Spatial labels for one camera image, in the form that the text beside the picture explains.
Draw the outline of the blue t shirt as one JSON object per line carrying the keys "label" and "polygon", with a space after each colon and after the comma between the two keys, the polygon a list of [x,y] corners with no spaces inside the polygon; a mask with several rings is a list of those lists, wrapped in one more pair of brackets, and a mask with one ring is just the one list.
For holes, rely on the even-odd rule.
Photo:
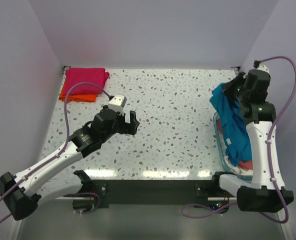
{"label": "blue t shirt", "polygon": [[234,101],[229,103],[224,94],[223,84],[212,90],[210,103],[218,113],[226,144],[226,155],[233,166],[237,167],[240,161],[252,160],[252,151],[249,135],[244,118],[240,114],[240,105]]}

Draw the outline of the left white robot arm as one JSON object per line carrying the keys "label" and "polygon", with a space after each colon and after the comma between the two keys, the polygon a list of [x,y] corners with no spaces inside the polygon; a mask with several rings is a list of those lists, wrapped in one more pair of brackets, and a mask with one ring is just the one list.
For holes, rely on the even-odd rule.
{"label": "left white robot arm", "polygon": [[0,177],[0,196],[10,215],[22,220],[31,215],[42,198],[37,191],[53,176],[69,165],[99,150],[114,134],[135,135],[139,127],[136,112],[130,111],[130,121],[125,116],[104,107],[82,128],[76,130],[68,140],[49,156],[32,167]]}

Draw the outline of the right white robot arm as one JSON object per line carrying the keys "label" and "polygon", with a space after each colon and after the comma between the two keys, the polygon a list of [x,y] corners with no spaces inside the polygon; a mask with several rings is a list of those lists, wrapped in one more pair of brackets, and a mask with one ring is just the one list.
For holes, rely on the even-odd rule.
{"label": "right white robot arm", "polygon": [[226,192],[235,196],[244,212],[277,213],[294,200],[279,168],[276,109],[266,100],[270,81],[267,70],[252,69],[220,84],[210,99],[219,116],[230,163],[253,164],[251,181],[233,172],[217,172],[210,190],[218,197]]}

